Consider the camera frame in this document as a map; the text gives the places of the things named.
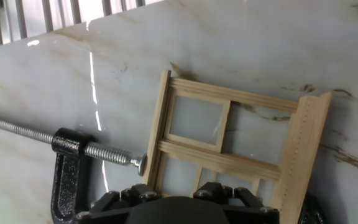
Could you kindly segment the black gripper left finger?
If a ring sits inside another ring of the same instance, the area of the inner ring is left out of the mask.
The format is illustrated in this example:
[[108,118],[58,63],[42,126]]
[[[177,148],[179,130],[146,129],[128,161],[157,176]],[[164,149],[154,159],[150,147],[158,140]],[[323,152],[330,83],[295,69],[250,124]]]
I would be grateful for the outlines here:
[[145,184],[136,184],[121,192],[110,191],[88,211],[75,215],[75,224],[125,223],[137,205],[161,199],[161,194]]

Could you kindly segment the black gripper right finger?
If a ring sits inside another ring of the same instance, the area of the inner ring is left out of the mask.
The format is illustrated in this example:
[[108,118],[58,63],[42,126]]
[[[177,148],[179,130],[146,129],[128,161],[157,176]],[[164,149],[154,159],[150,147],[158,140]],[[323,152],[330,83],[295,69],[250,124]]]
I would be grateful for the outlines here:
[[280,212],[264,206],[245,187],[232,188],[219,182],[207,182],[194,192],[193,198],[216,205],[228,223],[280,223]]

